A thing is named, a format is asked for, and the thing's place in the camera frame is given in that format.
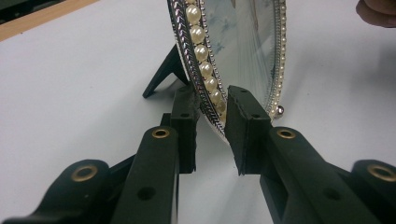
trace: finger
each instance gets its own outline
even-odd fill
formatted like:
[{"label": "finger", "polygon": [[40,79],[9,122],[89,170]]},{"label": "finger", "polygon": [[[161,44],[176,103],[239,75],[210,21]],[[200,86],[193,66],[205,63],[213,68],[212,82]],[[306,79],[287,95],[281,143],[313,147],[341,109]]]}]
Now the finger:
[{"label": "finger", "polygon": [[374,11],[396,16],[396,0],[364,0],[364,2]]},{"label": "finger", "polygon": [[396,27],[396,16],[383,14],[369,8],[363,0],[356,6],[356,12],[365,22],[382,27]]}]

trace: oval mirror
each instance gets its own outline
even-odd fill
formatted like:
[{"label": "oval mirror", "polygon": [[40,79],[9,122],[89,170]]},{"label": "oval mirror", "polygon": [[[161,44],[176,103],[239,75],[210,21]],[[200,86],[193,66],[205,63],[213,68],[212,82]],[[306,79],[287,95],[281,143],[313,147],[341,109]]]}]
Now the oval mirror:
[{"label": "oval mirror", "polygon": [[168,0],[186,75],[224,135],[227,88],[252,92],[271,119],[282,87],[285,0]]}]

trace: white table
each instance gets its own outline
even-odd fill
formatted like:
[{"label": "white table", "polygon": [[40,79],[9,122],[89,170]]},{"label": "white table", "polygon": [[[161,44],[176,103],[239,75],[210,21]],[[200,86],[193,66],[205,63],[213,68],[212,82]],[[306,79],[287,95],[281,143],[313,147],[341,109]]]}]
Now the white table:
[{"label": "white table", "polygon": [[[396,29],[362,22],[355,4],[288,2],[286,113],[275,122],[348,170],[364,159],[396,165]],[[135,154],[181,86],[172,77],[141,97],[174,43],[160,0],[101,0],[0,42],[0,220],[33,212],[75,161]],[[259,177],[237,176],[203,118],[197,144],[179,223],[271,223]]]}]

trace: clamp jaw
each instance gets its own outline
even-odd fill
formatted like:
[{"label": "clamp jaw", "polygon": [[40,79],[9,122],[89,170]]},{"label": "clamp jaw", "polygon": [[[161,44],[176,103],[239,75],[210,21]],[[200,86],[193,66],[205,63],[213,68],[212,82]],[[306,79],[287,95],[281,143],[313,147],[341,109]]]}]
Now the clamp jaw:
[{"label": "clamp jaw", "polygon": [[[179,89],[172,113],[147,130],[137,153],[108,168],[66,168],[24,223],[177,223],[179,174],[195,170],[199,100]],[[274,223],[395,223],[396,168],[357,161],[351,172],[323,160],[297,131],[273,127],[253,95],[231,86],[225,136],[240,175],[260,175]]]}]

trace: white pearl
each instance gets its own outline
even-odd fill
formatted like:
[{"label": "white pearl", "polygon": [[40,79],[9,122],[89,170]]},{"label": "white pearl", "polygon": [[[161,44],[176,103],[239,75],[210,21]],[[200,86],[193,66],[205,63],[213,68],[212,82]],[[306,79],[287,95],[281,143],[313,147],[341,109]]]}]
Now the white pearl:
[{"label": "white pearl", "polygon": [[194,49],[195,57],[199,62],[203,62],[207,59],[207,55],[209,54],[209,50],[204,45],[197,45]]},{"label": "white pearl", "polygon": [[209,62],[203,62],[199,65],[199,70],[203,77],[210,77],[213,73],[213,66]]},{"label": "white pearl", "polygon": [[217,104],[221,101],[221,92],[219,90],[212,91],[209,97],[213,104]]},{"label": "white pearl", "polygon": [[226,110],[226,108],[227,108],[227,105],[225,104],[224,101],[220,101],[220,102],[218,102],[218,103],[216,104],[216,110],[217,110],[219,113],[221,113],[221,114]]},{"label": "white pearl", "polygon": [[187,20],[192,24],[198,24],[201,19],[201,10],[195,5],[189,5],[186,8]]},{"label": "white pearl", "polygon": [[205,39],[205,31],[197,25],[193,25],[190,29],[191,40],[194,44],[202,43]]},{"label": "white pearl", "polygon": [[227,119],[227,112],[221,113],[220,121],[225,124],[226,119]]},{"label": "white pearl", "polygon": [[205,80],[205,87],[207,91],[212,92],[218,87],[218,81],[214,77],[210,77],[207,80]]}]

